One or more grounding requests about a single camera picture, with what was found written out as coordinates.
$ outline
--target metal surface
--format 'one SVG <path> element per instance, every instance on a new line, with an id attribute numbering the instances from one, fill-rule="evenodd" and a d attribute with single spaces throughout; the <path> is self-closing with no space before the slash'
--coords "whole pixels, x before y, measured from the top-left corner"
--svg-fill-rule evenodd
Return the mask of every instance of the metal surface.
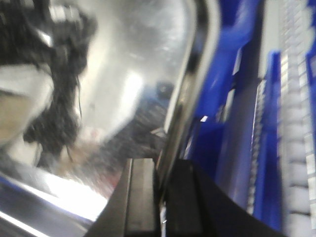
<path id="1" fill-rule="evenodd" d="M 163 127 L 169 123 L 168 119 L 165 122 L 166 111 L 169 107 L 172 118 L 180 85 L 181 91 L 185 84 L 192 88 L 194 98 L 198 95 L 214 51 L 219 22 L 217 5 L 210 1 L 207 10 L 214 15 L 207 22 L 208 42 L 199 70 L 190 75 L 196 80 L 182 82 L 197 29 L 192 1 L 79 0 L 77 4 L 96 16 L 98 31 L 90 45 L 87 68 L 79 78 L 77 109 L 82 119 L 76 143 L 69 153 L 64 149 L 61 157 L 51 162 L 50 174 L 32 167 L 37 163 L 38 147 L 24 143 L 18 136 L 2 150 L 0 174 L 6 184 L 93 221 L 111 196 L 125 159 L 158 158 L 163 144 L 152 148 L 149 142 L 157 139 L 163 143 Z M 177 88 L 170 106 L 169 99 L 157 95 L 159 83 Z M 184 95 L 181 93 L 178 101 L 185 103 L 178 102 L 175 109 L 181 128 L 190 123 L 194 105 Z M 184 115 L 178 113 L 179 106 L 186 108 Z M 170 131 L 174 131 L 176 120 Z M 185 135 L 182 131 L 171 134 L 171 139 Z"/>
<path id="2" fill-rule="evenodd" d="M 198 9 L 200 11 L 200 15 L 198 15 L 200 25 L 198 27 L 203 35 L 203 52 L 199 52 L 201 55 L 197 64 L 192 68 L 192 71 L 187 71 L 184 80 L 179 85 L 180 94 L 170 121 L 166 146 L 158 161 L 159 188 L 162 193 L 167 187 L 175 160 L 184 156 L 193 113 L 219 37 L 220 11 L 218 2 L 206 0 L 201 1 L 200 4 L 201 9 Z"/>
<path id="3" fill-rule="evenodd" d="M 278 149 L 282 172 L 283 231 L 290 237 L 314 237 L 315 144 L 301 3 L 283 0 L 280 12 L 282 51 Z"/>

